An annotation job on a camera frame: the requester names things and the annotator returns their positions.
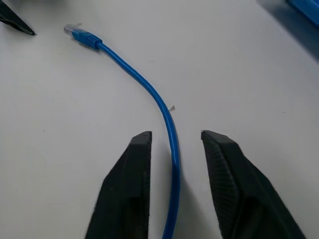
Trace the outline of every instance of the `blue object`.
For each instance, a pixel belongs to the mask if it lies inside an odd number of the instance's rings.
[[[288,0],[288,2],[319,26],[319,0]]]
[[[102,50],[105,53],[107,53],[120,67],[122,67],[128,74],[130,74],[135,80],[137,80],[150,93],[150,95],[154,98],[157,105],[159,106],[159,109],[164,117],[168,132],[172,161],[169,209],[162,239],[171,239],[174,232],[179,204],[180,166],[177,133],[173,119],[170,115],[170,112],[166,104],[164,103],[160,95],[157,93],[157,91],[153,88],[153,86],[151,86],[151,84],[143,76],[141,76],[136,70],[134,70],[129,64],[127,64],[114,51],[112,51],[109,47],[104,45],[100,38],[78,28],[78,25],[66,25],[64,27],[64,32],[72,36],[78,42],[90,48],[93,48],[95,50]]]

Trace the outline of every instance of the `white table surface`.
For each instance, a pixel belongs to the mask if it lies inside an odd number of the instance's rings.
[[[318,62],[254,0],[15,0],[36,37],[0,25],[0,237],[84,238],[101,184],[130,139],[153,131],[149,238],[170,190],[166,128],[100,36],[176,110],[182,165],[175,239],[220,239],[203,129],[225,134],[319,237]]]

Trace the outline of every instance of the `blue cable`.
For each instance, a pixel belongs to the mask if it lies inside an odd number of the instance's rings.
[[[170,112],[154,89],[154,87],[136,70],[134,70],[128,63],[126,63],[121,57],[119,57],[114,51],[102,43],[102,40],[95,35],[86,32],[77,26],[66,25],[64,32],[68,35],[71,35],[78,42],[91,47],[96,50],[102,50],[108,54],[120,67],[123,68],[128,74],[130,74],[135,80],[137,80],[154,98],[159,109],[164,117],[169,144],[171,149],[171,162],[172,162],[172,175],[171,175],[171,189],[170,189],[170,200],[169,200],[169,209],[165,224],[164,233],[162,239],[171,239],[174,232],[174,227],[177,218],[178,204],[179,204],[179,191],[180,191],[180,178],[179,178],[179,149],[178,149],[178,139],[177,133],[174,126],[173,119],[170,115]]]

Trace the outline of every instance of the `clear plastic connector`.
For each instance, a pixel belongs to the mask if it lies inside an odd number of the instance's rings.
[[[80,25],[80,23],[76,25],[67,24],[64,27],[64,33],[68,34],[69,36],[73,36],[74,32],[85,32],[83,29],[79,28]]]

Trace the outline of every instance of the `black object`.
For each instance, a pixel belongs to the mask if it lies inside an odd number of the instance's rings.
[[[269,180],[227,136],[203,131],[210,188],[224,239],[305,239]]]
[[[35,35],[34,31],[18,17],[3,1],[0,0],[0,21],[29,35]]]
[[[85,239],[147,239],[152,133],[132,138],[104,179]]]

